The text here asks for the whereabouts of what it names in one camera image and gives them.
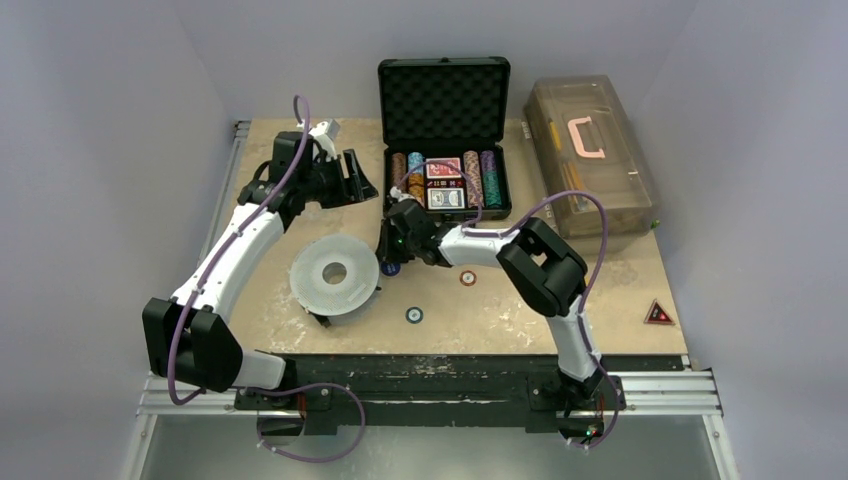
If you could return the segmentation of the blue small blind button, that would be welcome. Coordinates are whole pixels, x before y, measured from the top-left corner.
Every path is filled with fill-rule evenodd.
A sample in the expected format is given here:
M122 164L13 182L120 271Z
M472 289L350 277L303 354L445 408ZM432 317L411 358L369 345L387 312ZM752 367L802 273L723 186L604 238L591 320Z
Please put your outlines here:
M401 266L399 263L381 262L380 271L384 276L394 277L400 273Z

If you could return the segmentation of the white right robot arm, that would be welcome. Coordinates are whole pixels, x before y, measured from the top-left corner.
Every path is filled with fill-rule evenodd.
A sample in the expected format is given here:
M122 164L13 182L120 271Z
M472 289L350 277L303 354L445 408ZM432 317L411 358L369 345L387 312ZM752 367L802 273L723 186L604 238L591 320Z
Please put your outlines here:
M605 375L585 312L588 266L541 219L530 216L514 230L480 229L438 223L417 201L402 200L384 214L376 256L386 264L419 259L429 266L503 270L524 303L547 321L564 399L584 407L599 396Z

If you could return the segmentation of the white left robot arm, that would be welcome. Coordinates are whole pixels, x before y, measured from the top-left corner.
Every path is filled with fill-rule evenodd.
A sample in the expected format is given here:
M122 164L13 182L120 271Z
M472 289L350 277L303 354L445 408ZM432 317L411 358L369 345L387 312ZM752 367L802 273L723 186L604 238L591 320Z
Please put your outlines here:
M197 270L169 297L145 305L150 367L166 379L174 404L193 398L178 394L180 382L195 386L195 395L256 388L275 409L297 399L298 382L285 373L285 361L244 349L227 321L264 255L308 203L333 209L377 196L354 150L336 151L335 137L329 121L277 134L271 158L239 192L228 225Z

